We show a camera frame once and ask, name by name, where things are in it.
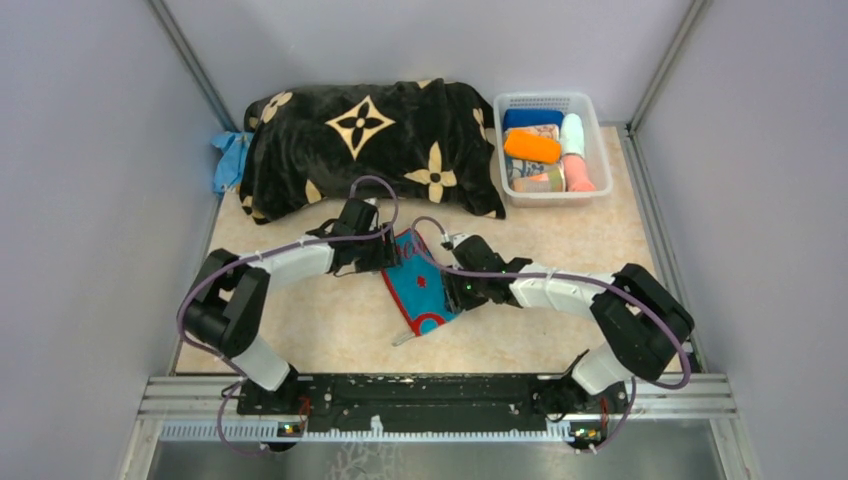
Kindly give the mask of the red blue patterned towel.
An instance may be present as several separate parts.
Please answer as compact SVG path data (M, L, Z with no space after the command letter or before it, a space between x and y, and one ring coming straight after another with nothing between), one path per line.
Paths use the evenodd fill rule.
M452 322L457 313L447 307L441 271L428 263L432 258L418 233L406 229L395 236L400 264L381 272L408 330L392 342L397 347Z

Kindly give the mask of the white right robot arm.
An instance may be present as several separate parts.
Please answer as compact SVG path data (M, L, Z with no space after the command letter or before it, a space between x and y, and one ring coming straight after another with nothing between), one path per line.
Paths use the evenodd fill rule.
M603 344L581 355L565 375L563 398L572 410L590 411L603 390L618 382L657 382L674 357L691 373L683 344L694 320L645 267L627 263L611 274L576 274L529 258L505 261L479 235L447 236L442 245L455 260L441 272L450 311L494 303L597 324Z

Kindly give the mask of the pink panda towel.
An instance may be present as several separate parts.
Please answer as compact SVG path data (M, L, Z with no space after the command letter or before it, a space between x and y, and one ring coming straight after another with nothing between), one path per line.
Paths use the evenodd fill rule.
M587 165L582 156L576 153L562 157L566 190L568 192L594 192L595 185L589 178Z

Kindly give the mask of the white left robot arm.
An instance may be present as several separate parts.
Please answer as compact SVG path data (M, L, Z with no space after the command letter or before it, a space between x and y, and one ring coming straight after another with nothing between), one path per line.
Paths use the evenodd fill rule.
M277 414L300 399L296 369L261 336L268 297L276 290L350 266L356 273L395 266L392 222L379 220L373 200L351 198L341 213L297 241L264 252L208 254L179 307L180 333L261 387L260 399Z

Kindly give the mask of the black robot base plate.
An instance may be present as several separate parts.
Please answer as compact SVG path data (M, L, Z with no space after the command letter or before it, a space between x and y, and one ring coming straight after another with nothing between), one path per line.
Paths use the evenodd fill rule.
M623 383L589 395L561 374L302 374L275 392L252 381L237 396L241 415L292 415L314 433L540 433L570 414L619 414Z

